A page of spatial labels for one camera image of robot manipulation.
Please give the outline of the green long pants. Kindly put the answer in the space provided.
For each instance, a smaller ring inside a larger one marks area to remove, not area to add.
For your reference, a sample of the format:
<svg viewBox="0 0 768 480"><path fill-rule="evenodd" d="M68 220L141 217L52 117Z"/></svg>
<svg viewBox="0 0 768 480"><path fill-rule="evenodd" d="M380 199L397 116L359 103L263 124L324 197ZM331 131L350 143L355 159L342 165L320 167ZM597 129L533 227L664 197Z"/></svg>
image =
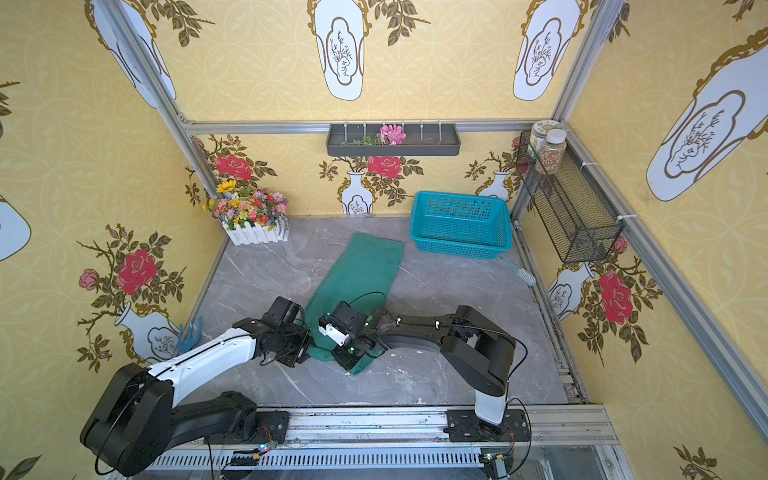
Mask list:
<svg viewBox="0 0 768 480"><path fill-rule="evenodd" d="M351 237L305 309L314 342L308 349L310 358L320 362L334 360L332 350L337 344L319 332L318 321L333 312L339 302L345 301L366 314L385 306L403 255L404 245L399 241L365 233Z"/></svg>

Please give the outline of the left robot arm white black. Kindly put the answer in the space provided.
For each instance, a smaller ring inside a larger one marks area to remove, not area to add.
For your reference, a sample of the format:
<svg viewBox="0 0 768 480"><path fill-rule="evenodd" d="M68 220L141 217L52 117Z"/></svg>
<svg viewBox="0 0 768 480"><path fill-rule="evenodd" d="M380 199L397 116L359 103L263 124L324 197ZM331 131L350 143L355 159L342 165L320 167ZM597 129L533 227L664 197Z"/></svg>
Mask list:
<svg viewBox="0 0 768 480"><path fill-rule="evenodd" d="M200 402L184 400L224 372L254 359L302 362L311 334L301 324L277 329L245 319L215 339L170 360L143 368L136 363L112 377L81 433L98 463L136 475L166 451L193 440L229 435L247 443L271 442L257 404L236 391Z"/></svg>

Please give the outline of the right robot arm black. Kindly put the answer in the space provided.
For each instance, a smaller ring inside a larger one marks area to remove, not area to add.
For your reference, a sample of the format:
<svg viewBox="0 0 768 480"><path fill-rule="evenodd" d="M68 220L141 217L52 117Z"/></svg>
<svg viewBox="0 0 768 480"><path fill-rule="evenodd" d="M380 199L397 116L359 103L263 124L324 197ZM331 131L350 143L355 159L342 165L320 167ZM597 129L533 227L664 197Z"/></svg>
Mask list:
<svg viewBox="0 0 768 480"><path fill-rule="evenodd" d="M387 309L370 314L340 302L318 321L319 332L332 340L335 361L350 372L364 359L399 348L439 352L475 391L472 413L452 414L445 432L453 442L524 441L530 424L523 414L511 414L508 382L527 359L528 349L516 359L522 341L476 309L461 305L440 316L399 315Z"/></svg>

